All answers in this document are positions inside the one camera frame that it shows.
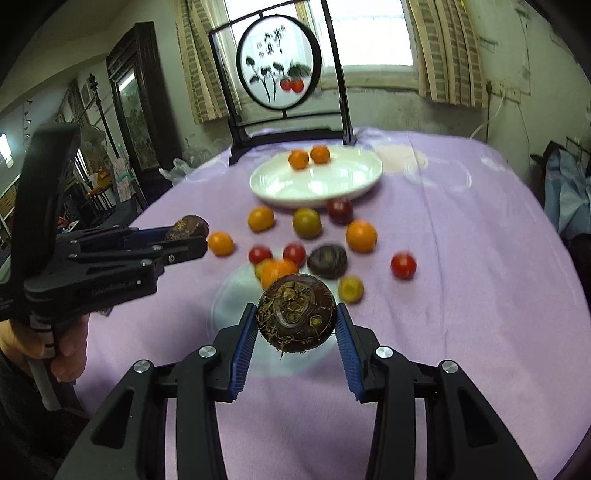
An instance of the light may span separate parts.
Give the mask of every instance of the light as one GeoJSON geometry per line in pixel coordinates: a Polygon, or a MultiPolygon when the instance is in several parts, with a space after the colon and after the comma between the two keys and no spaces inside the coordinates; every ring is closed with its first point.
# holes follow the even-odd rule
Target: light
{"type": "Polygon", "coordinates": [[[123,82],[121,82],[121,85],[119,85],[119,91],[123,92],[123,89],[127,87],[133,81],[134,78],[135,73],[131,72],[131,74],[129,74],[129,76],[123,82]]]}
{"type": "Polygon", "coordinates": [[[10,151],[10,145],[8,145],[6,134],[0,135],[0,154],[2,154],[6,160],[12,158],[12,152],[10,151]]]}
{"type": "Polygon", "coordinates": [[[6,138],[6,134],[0,135],[0,154],[4,157],[6,161],[6,166],[8,168],[14,165],[14,160],[12,159],[12,152],[10,151],[10,145],[8,145],[8,139],[6,138]]]}

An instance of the screw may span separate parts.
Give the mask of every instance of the screw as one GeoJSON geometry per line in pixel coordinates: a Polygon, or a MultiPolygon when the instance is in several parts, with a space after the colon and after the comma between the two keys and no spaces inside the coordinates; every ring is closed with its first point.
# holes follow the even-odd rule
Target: screw
{"type": "Polygon", "coordinates": [[[375,354],[380,358],[390,358],[394,351],[389,346],[379,346],[375,349],[375,354]]]}
{"type": "Polygon", "coordinates": [[[214,356],[216,354],[217,350],[214,346],[212,345],[206,345],[206,346],[202,346],[199,349],[199,356],[203,357],[203,358],[209,358],[211,356],[214,356]]]}
{"type": "Polygon", "coordinates": [[[457,363],[452,362],[451,360],[445,360],[441,364],[441,368],[443,368],[445,373],[454,374],[457,372],[457,363]]]}
{"type": "Polygon", "coordinates": [[[134,364],[134,370],[139,374],[147,372],[149,369],[150,362],[148,362],[147,360],[140,360],[134,364]]]}

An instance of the blue cloth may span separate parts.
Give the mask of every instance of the blue cloth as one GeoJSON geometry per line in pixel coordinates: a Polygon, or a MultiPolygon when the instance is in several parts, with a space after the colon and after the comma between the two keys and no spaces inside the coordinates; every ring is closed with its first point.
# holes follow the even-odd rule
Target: blue cloth
{"type": "Polygon", "coordinates": [[[591,179],[569,152],[556,150],[548,159],[545,192],[544,211],[561,237],[591,233],[591,179]]]}

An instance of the red cherry tomato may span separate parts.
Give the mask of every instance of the red cherry tomato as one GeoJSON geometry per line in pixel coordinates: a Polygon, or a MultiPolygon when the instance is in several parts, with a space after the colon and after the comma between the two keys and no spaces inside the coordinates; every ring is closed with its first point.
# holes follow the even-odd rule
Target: red cherry tomato
{"type": "Polygon", "coordinates": [[[300,244],[289,244],[283,250],[283,259],[291,260],[301,268],[306,263],[306,249],[300,244]]]}
{"type": "Polygon", "coordinates": [[[329,217],[334,223],[348,225],[353,220],[353,204],[348,200],[329,200],[329,217]]]}
{"type": "Polygon", "coordinates": [[[253,265],[262,262],[267,258],[273,258],[273,253],[271,253],[271,250],[269,250],[267,247],[257,245],[252,247],[248,252],[248,261],[253,265]]]}
{"type": "Polygon", "coordinates": [[[417,271],[417,262],[409,253],[394,255],[390,262],[392,273],[402,280],[410,280],[417,271]]]}

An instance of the table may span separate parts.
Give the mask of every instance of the table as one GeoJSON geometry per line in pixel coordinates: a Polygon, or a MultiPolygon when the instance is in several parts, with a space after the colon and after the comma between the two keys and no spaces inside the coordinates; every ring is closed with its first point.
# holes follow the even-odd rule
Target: table
{"type": "MultiPolygon", "coordinates": [[[[356,216],[377,228],[378,246],[371,255],[349,252],[349,273],[366,288],[349,309],[354,322],[412,361],[456,360],[538,478],[553,479],[591,424],[591,319],[567,251],[534,196],[487,145],[376,129],[358,136],[382,157],[385,174],[355,202],[356,216]],[[418,271],[402,283],[389,262],[408,249],[418,271]]],[[[195,213],[212,231],[228,231],[238,249],[167,267],[156,295],[118,306],[108,318],[93,315],[88,365],[77,385],[91,411],[136,360],[179,361],[237,323],[247,301],[258,301],[262,289],[252,280],[248,250],[266,244],[280,252],[296,236],[283,211],[274,229],[249,230],[248,212],[259,201],[248,178],[269,156],[305,146],[259,147],[231,168],[224,152],[135,221],[152,228],[195,213]]],[[[323,235],[304,242],[308,252],[344,243],[344,228],[326,213],[322,219],[323,235]]],[[[417,412],[415,477],[424,479],[424,410],[417,412]]],[[[174,403],[169,479],[176,477],[173,413],[174,403]]],[[[364,478],[374,414],[375,406],[358,404],[349,392],[334,338],[281,361],[259,338],[244,392],[217,407],[228,478],[364,478]]]]}

